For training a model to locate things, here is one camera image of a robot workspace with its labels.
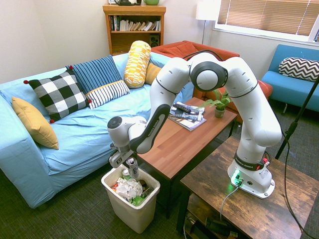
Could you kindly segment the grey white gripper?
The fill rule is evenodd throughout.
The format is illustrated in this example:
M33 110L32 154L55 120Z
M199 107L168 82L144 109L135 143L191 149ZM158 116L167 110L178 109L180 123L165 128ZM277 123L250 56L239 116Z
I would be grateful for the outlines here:
M114 150L109 157L109 163L113 168L118 168L124 162L132 164L132 154L132 150L128 152L119 152L118 150Z

